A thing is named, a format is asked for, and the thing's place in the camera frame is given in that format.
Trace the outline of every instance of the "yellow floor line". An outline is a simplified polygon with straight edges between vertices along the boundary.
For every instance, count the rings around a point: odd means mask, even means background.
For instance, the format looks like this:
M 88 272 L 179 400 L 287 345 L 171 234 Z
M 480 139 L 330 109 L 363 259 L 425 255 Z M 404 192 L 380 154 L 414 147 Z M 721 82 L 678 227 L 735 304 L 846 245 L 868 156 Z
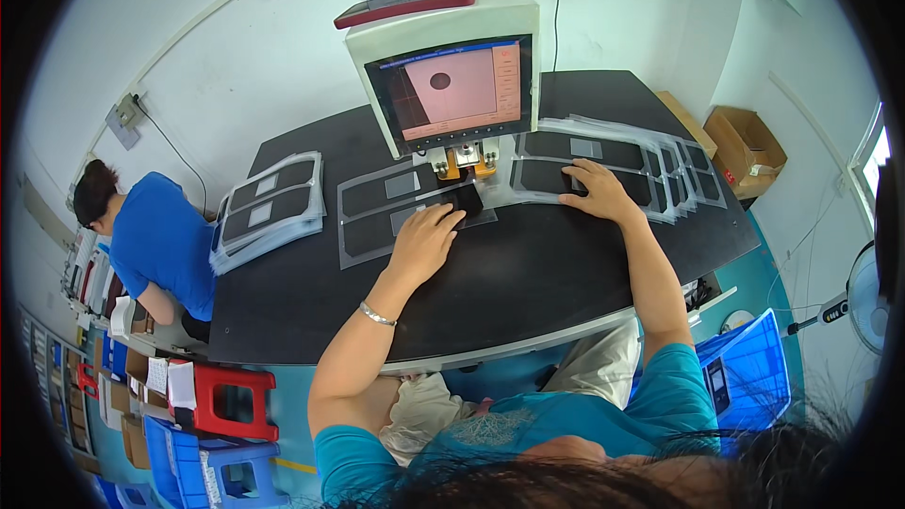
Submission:
M 309 474 L 316 475 L 318 472 L 317 468 L 313 466 L 306 466 L 304 464 L 296 464 L 295 462 L 290 462 L 289 460 L 284 460 L 282 458 L 273 458 L 273 461 L 276 462 L 279 466 L 284 466 L 286 468 L 292 468 L 293 470 L 299 470 L 300 472 L 308 472 Z

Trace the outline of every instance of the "red plastic stool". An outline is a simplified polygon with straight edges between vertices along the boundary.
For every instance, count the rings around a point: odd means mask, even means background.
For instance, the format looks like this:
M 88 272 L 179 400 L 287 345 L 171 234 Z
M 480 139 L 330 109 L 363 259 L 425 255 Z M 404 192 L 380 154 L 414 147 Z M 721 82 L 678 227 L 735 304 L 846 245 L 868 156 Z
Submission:
M 85 393 L 88 393 L 88 397 L 91 397 L 92 399 L 97 399 L 98 398 L 98 384 L 94 380 L 94 378 L 92 378 L 91 376 L 89 376 L 87 374 L 88 369 L 90 369 L 91 371 L 94 371 L 94 367 L 89 364 L 86 364 L 86 363 L 79 364 L 79 389 Z
M 214 390 L 219 385 L 234 385 L 252 390 L 254 419 L 250 423 L 221 419 L 214 413 Z M 276 378 L 269 371 L 250 369 L 220 368 L 195 364 L 195 402 L 197 406 L 192 416 L 195 428 L 222 435 L 240 438 L 260 438 L 276 442 L 280 428 L 267 423 L 267 408 L 264 403 L 266 390 L 277 387 Z

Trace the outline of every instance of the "wrist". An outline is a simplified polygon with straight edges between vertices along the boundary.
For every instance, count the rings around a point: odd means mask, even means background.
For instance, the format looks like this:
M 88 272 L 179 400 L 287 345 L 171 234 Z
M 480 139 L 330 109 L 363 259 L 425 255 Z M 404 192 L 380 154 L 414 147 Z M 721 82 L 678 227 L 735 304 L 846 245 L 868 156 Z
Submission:
M 620 215 L 615 222 L 623 232 L 627 230 L 637 230 L 642 226 L 648 226 L 647 215 L 644 214 L 644 211 L 641 210 L 640 207 L 634 205 L 631 209 L 628 209 L 625 213 Z
M 365 303 L 386 320 L 396 321 L 414 289 L 416 287 L 411 287 L 404 280 L 384 270 L 371 288 L 371 292 L 365 297 Z

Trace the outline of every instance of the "monitor screen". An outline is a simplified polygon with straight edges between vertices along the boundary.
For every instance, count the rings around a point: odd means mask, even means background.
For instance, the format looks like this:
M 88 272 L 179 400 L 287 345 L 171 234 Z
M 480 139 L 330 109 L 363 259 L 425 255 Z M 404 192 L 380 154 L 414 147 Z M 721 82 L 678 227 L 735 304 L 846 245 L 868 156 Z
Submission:
M 367 70 L 400 153 L 526 131 L 506 124 L 530 113 L 530 37 L 450 44 Z

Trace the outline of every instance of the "black workbench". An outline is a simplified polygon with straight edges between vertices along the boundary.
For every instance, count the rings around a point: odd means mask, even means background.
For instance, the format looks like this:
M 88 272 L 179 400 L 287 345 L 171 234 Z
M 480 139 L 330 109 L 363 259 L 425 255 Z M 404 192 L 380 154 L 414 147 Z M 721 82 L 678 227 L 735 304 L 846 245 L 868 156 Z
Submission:
M 541 75 L 540 116 L 578 114 L 691 139 L 628 71 Z M 302 126 L 261 145 L 249 176 L 291 153 L 320 151 L 328 216 L 320 234 L 238 267 L 217 281 L 211 361 L 314 364 L 355 311 L 389 255 L 339 270 L 337 185 L 393 164 L 371 107 Z M 720 178 L 728 209 L 699 206 L 674 225 L 651 224 L 682 283 L 757 247 L 757 235 Z M 446 265 L 399 319 L 389 361 L 506 345 L 569 328 L 632 304 L 617 226 L 558 205 L 496 209 L 499 220 L 461 230 Z

